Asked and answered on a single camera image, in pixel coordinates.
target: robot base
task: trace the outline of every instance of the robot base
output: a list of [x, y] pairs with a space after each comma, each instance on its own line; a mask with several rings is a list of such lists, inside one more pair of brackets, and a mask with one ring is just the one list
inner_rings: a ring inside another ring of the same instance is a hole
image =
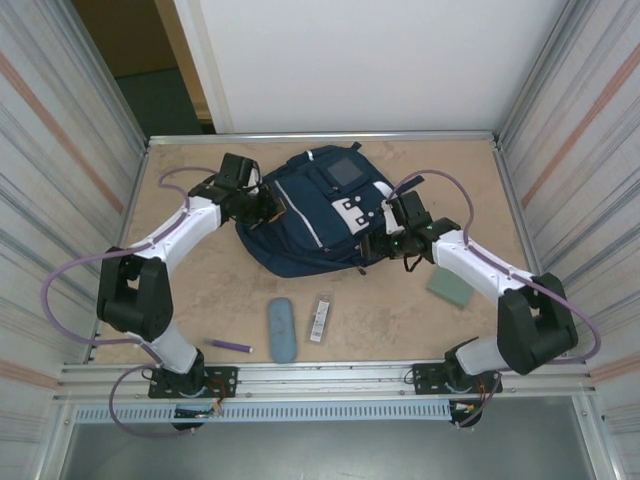
[[[480, 375], [467, 377], [463, 382], [454, 384], [446, 368], [446, 363], [416, 363], [411, 368], [413, 387], [416, 395], [464, 395], [481, 394], [493, 390], [498, 377], [497, 372], [483, 372]], [[502, 384], [496, 393], [502, 392]]]
[[204, 385], [193, 395], [181, 393], [171, 376], [175, 375], [162, 368], [153, 370], [149, 382], [149, 398], [233, 398], [238, 384], [237, 367], [204, 367]]

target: purple marker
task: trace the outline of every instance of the purple marker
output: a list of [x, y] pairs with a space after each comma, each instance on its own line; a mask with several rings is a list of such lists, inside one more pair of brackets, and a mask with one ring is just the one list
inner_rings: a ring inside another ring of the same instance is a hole
[[240, 345], [239, 343], [223, 342], [222, 340], [205, 340], [205, 343], [213, 345], [214, 347], [226, 348], [228, 350], [253, 353], [253, 347], [250, 347], [248, 345]]

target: corrugated metal wall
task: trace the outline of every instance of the corrugated metal wall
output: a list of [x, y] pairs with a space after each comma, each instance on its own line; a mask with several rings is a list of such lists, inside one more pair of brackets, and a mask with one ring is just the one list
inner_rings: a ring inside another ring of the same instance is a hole
[[[63, 362], [83, 347], [43, 318], [39, 289], [71, 258], [116, 241], [144, 145], [73, 11], [55, 0], [0, 4], [0, 478], [26, 478]], [[65, 324], [95, 328], [99, 266], [56, 282]]]
[[640, 2], [582, 4], [504, 146], [543, 268], [603, 334], [590, 367], [633, 476], [640, 475]]

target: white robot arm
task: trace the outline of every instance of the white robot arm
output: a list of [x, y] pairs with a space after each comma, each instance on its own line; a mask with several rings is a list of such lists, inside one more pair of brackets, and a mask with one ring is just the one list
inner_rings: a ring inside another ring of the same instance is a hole
[[[261, 183], [255, 161], [226, 154], [220, 172], [189, 192], [188, 209], [182, 207], [156, 231], [131, 246], [149, 245], [147, 248], [103, 261], [98, 318], [153, 351], [175, 389], [186, 396], [201, 391], [204, 357], [171, 321], [169, 276], [205, 236], [230, 218], [258, 226], [277, 216], [281, 208], [282, 204]], [[183, 215], [182, 222], [172, 230], [171, 226]]]
[[456, 390], [464, 390], [484, 372], [511, 369], [526, 375], [577, 345], [569, 310], [519, 280], [566, 299], [558, 278], [550, 273], [535, 276], [471, 239], [466, 242], [460, 226], [453, 221], [433, 221], [415, 192], [384, 201], [382, 210], [385, 228], [363, 241], [363, 255], [371, 259], [404, 258], [408, 272], [414, 268], [408, 266], [408, 258], [424, 258], [465, 280], [498, 310], [496, 335], [471, 339], [445, 354], [447, 382]]

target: white patch on backpack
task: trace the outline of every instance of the white patch on backpack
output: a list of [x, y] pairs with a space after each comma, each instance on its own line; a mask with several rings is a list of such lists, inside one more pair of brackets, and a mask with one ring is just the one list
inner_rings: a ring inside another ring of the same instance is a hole
[[331, 206], [342, 217], [352, 235], [369, 226], [364, 212], [360, 210], [360, 207], [354, 205], [354, 202], [350, 198], [336, 200], [331, 203]]

